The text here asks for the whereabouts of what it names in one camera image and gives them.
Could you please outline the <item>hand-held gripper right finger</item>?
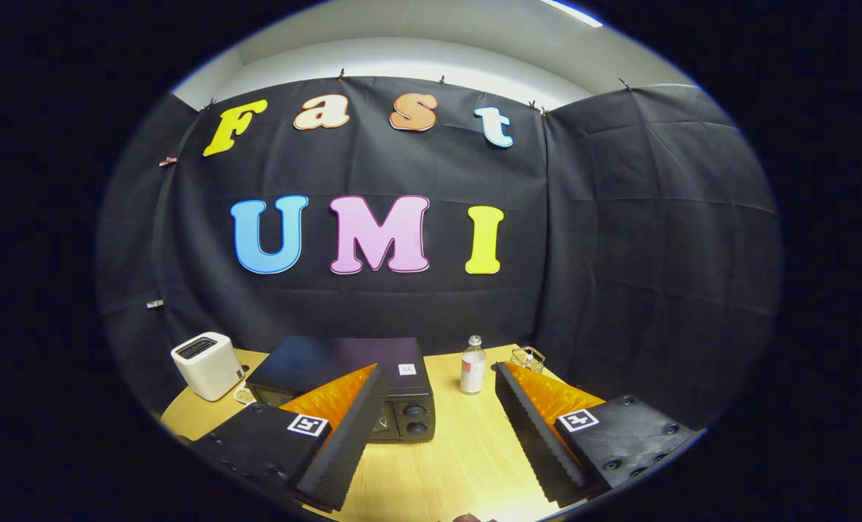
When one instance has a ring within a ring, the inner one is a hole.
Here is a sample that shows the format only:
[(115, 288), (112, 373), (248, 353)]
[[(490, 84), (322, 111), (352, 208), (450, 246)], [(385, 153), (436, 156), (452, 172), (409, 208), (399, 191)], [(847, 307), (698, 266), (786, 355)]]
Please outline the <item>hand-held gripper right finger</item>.
[(631, 482), (699, 436), (633, 394), (606, 401), (507, 361), (494, 371), (521, 449), (560, 508)]

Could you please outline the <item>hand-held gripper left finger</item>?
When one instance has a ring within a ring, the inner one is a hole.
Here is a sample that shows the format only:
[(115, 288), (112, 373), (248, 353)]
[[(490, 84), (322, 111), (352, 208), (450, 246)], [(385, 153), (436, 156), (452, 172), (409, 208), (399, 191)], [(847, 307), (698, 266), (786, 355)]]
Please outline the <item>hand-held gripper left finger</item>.
[(191, 448), (269, 497), (339, 511), (387, 390), (368, 365), (278, 407), (252, 403)]

